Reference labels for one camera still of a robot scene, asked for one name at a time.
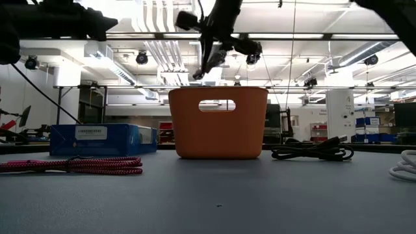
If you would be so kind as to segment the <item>blue game controller box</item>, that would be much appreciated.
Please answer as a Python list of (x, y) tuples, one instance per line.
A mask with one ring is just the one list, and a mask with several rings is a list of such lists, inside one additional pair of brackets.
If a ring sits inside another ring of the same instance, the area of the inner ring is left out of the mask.
[(52, 125), (51, 156), (132, 157), (157, 151), (157, 130), (130, 123)]

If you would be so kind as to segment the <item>blue-grey table mat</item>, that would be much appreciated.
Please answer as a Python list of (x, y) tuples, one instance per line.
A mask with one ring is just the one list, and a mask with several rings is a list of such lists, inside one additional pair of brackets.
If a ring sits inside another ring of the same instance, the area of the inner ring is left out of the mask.
[(141, 175), (0, 174), (0, 234), (416, 234), (397, 154), (350, 162), (143, 155)]

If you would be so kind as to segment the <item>red storage shelf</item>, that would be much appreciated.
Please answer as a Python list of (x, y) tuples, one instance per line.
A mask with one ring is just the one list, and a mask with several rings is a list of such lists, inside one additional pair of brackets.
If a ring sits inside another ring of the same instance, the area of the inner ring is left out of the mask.
[(159, 122), (159, 144), (174, 142), (172, 122)]
[(314, 143), (321, 143), (328, 139), (328, 128), (325, 123), (311, 123), (310, 124), (310, 141)]

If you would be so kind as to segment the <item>blue storage bin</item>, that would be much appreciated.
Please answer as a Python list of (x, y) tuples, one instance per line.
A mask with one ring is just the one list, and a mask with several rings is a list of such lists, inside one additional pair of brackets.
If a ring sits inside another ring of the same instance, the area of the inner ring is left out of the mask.
[(380, 118), (379, 117), (365, 117), (365, 118), (356, 119), (357, 127), (372, 126), (372, 125), (379, 126)]
[(387, 134), (387, 133), (377, 133), (377, 134), (357, 134), (355, 136), (356, 142), (364, 142), (367, 139), (369, 142), (396, 142), (397, 135)]

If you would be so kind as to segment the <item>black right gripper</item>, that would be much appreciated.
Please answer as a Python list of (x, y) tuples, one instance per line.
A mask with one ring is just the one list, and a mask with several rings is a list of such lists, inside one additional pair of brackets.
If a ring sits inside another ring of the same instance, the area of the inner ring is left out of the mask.
[[(192, 76), (194, 80), (201, 80), (213, 68), (225, 63), (226, 51), (234, 49), (244, 55), (262, 53), (259, 42), (248, 36), (235, 38), (234, 25), (241, 12), (242, 0), (216, 0), (211, 13), (202, 22), (200, 38), (201, 66)], [(219, 41), (225, 46), (211, 54), (213, 42)]]

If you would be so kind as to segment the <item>orange plastic basket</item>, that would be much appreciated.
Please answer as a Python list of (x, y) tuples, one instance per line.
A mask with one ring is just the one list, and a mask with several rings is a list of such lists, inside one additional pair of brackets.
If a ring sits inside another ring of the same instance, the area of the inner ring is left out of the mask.
[[(200, 86), (169, 91), (175, 150), (184, 159), (256, 159), (262, 151), (268, 90)], [(231, 100), (233, 110), (201, 110), (204, 100)]]

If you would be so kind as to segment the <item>white room pillar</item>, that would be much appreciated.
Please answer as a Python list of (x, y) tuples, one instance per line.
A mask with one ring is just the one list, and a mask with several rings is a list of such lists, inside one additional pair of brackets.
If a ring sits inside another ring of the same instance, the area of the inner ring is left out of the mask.
[(326, 112), (328, 137), (340, 137), (341, 142), (351, 143), (352, 137), (356, 134), (353, 90), (328, 90)]

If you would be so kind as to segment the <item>black computer monitor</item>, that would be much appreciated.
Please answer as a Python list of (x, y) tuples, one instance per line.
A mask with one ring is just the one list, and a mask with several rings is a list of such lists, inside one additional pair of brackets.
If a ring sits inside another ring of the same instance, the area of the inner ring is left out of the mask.
[(397, 127), (416, 127), (416, 103), (395, 103), (394, 112)]

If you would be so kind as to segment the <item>black background equipment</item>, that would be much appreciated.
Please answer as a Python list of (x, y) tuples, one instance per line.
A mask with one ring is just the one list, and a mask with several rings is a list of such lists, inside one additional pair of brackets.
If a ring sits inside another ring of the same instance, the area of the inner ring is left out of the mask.
[[(287, 130), (281, 126), (281, 115), (286, 114)], [(268, 104), (266, 106), (265, 129), (263, 133), (264, 144), (282, 144), (286, 138), (292, 138), (294, 135), (291, 124), (291, 110), (280, 109), (279, 104)]]

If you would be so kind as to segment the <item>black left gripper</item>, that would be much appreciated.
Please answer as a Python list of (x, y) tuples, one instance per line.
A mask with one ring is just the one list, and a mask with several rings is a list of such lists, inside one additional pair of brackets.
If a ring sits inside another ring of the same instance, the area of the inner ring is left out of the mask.
[(0, 64), (19, 61), (22, 38), (79, 36), (106, 41), (107, 31), (117, 24), (116, 18), (73, 0), (32, 0), (31, 5), (27, 0), (0, 0)]

